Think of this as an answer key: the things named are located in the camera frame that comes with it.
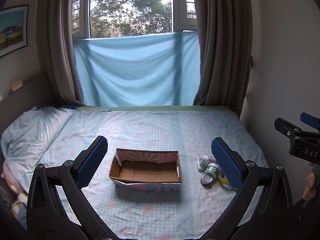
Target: wall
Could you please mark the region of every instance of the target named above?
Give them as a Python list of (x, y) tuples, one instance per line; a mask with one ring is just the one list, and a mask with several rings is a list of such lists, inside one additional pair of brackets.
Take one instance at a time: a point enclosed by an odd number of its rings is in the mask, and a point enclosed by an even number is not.
[(320, 10), (314, 0), (252, 0), (254, 68), (241, 120), (270, 167), (285, 167), (293, 201), (302, 197), (307, 162), (290, 156), (274, 129), (282, 117), (305, 130), (302, 112), (320, 117)]
[(36, 3), (37, 0), (7, 0), (4, 9), (19, 5), (29, 5), (27, 36), (28, 46), (0, 58), (0, 93), (3, 98), (10, 93), (13, 79), (28, 80), (40, 73), (36, 46)]

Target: screw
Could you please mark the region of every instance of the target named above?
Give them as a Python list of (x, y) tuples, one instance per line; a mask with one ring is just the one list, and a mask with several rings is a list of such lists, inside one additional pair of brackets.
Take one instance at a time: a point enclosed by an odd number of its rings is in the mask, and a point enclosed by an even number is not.
[(36, 169), (37, 169), (37, 170), (40, 170), (42, 167), (43, 167), (43, 164), (39, 163), (39, 164), (36, 166)]
[(254, 166), (254, 162), (253, 161), (247, 161), (246, 164), (249, 167), (253, 167)]
[(68, 167), (68, 166), (71, 166), (72, 163), (73, 163), (72, 160), (67, 160), (67, 161), (64, 162), (64, 165)]
[(280, 171), (282, 171), (282, 170), (283, 170), (283, 166), (282, 166), (282, 165), (280, 165), (280, 164), (278, 164), (276, 167), (277, 167), (277, 169), (278, 169), (278, 170), (280, 170)]

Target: brown curtain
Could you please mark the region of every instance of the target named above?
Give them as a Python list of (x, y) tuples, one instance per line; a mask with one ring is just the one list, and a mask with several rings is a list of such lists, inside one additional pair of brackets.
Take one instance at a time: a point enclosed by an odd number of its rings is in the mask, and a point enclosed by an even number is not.
[(200, 85), (194, 105), (241, 114), (252, 48), (251, 0), (195, 0)]
[(70, 28), (72, 0), (38, 0), (36, 39), (42, 72), (61, 102), (83, 105)]

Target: tree foliage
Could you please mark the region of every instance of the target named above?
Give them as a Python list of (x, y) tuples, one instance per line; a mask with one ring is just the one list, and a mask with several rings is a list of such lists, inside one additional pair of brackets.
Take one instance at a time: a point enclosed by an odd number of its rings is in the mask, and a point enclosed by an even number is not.
[(172, 32), (172, 5), (162, 0), (91, 0), (93, 38)]

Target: cardboard box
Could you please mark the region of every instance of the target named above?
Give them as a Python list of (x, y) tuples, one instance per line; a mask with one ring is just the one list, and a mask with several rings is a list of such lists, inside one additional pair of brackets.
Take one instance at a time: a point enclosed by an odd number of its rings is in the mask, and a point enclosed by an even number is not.
[(114, 184), (131, 189), (179, 190), (182, 182), (179, 152), (117, 149), (109, 178)]

